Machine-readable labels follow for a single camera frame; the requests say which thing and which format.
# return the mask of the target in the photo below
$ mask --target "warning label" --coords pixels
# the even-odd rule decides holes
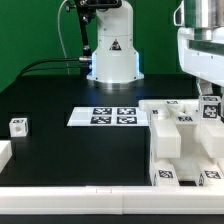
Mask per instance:
[[[121,46],[118,43],[118,40],[115,39],[115,41],[113,42],[112,46],[110,47],[111,51],[121,51]]]

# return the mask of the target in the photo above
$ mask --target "black table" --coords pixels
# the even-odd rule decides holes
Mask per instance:
[[[146,76],[128,90],[88,86],[77,76],[27,76],[0,94],[0,139],[12,141],[13,156],[0,174],[2,186],[145,186],[148,127],[66,126],[74,107],[134,107],[142,99],[192,99],[187,75]],[[10,138],[11,118],[27,117],[27,137]],[[11,223],[221,223],[222,216],[0,216]]]

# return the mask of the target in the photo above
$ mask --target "white box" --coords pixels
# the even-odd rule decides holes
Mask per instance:
[[[9,123],[11,137],[24,137],[28,133],[27,118],[13,118]]]
[[[179,181],[172,164],[154,163],[155,174],[153,186],[179,186]]]
[[[4,169],[12,156],[12,147],[10,141],[0,141],[0,173]]]
[[[200,96],[199,110],[202,119],[219,120],[219,104],[221,98],[219,96]]]

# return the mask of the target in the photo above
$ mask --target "green wall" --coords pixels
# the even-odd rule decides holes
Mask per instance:
[[[172,16],[180,0],[130,0],[135,12],[135,48],[144,74],[180,74],[177,28]],[[57,12],[62,0],[10,0],[0,7],[0,91],[31,62],[63,57],[57,33]],[[62,33],[69,57],[82,54],[77,13],[62,14]],[[88,26],[96,47],[96,21]]]

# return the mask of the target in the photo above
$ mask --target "blue light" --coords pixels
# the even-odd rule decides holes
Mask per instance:
[[[95,72],[96,72],[96,54],[93,53],[92,54],[92,76],[95,76]]]
[[[140,75],[140,63],[139,63],[139,53],[137,52],[137,56],[136,56],[136,60],[137,60],[137,65],[136,65],[136,72],[137,72],[137,75],[139,76]]]

